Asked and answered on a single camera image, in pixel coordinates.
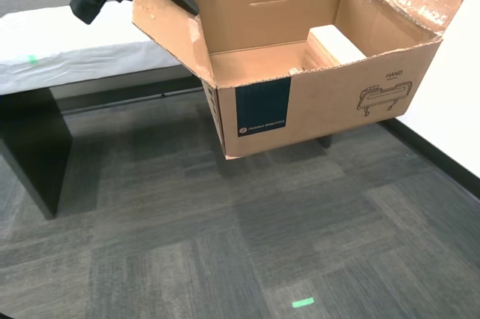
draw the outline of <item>green tape mark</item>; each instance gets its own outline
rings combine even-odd
[[[32,64],[32,65],[38,64],[38,60],[37,60],[37,58],[35,57],[35,55],[29,55],[29,56],[28,56],[28,61],[29,61],[30,64]]]
[[[310,298],[307,298],[307,299],[299,300],[298,302],[293,302],[292,307],[293,308],[301,308],[302,306],[312,305],[313,303],[315,303],[315,299],[310,297]]]

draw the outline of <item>cardboard box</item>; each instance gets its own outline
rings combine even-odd
[[[196,0],[194,17],[133,0],[133,23],[202,80],[237,158],[404,114],[462,0],[406,1]],[[310,28],[330,24],[367,58],[289,75]]]

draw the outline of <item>white wall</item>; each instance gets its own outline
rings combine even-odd
[[[465,0],[444,34],[406,126],[480,177],[480,0]]]

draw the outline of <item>black baseboard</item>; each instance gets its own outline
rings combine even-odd
[[[127,88],[113,89],[105,92],[94,92],[71,98],[57,99],[57,104],[62,112],[93,110],[102,105],[121,103],[136,99],[147,99],[159,95],[168,95],[177,92],[185,92],[191,89],[199,89],[202,82],[198,77],[183,77],[174,80],[164,80],[157,83],[149,83]]]
[[[480,178],[398,120],[385,120],[380,124],[480,199]]]

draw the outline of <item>black table leg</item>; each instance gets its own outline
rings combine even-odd
[[[0,153],[48,219],[59,204],[71,141],[49,89],[0,97]]]
[[[327,135],[325,137],[319,137],[319,138],[317,138],[317,140],[320,143],[320,145],[325,149],[328,149],[330,146],[332,146],[332,135]]]

